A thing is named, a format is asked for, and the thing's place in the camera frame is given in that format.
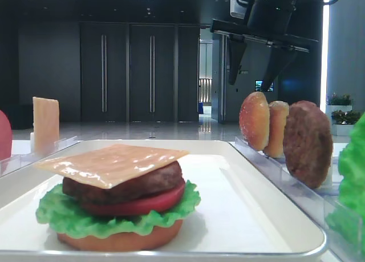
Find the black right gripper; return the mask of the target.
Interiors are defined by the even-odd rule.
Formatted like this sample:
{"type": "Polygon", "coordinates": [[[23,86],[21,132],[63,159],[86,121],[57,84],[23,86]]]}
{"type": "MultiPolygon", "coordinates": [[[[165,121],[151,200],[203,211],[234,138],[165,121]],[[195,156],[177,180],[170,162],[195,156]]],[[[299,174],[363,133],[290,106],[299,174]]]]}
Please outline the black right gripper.
{"type": "Polygon", "coordinates": [[[297,0],[230,0],[230,16],[237,23],[213,19],[210,32],[228,39],[229,79],[234,85],[246,51],[245,39],[264,43],[270,49],[269,61],[262,80],[262,91],[268,91],[274,79],[297,56],[308,53],[318,41],[287,33],[297,0]]]}

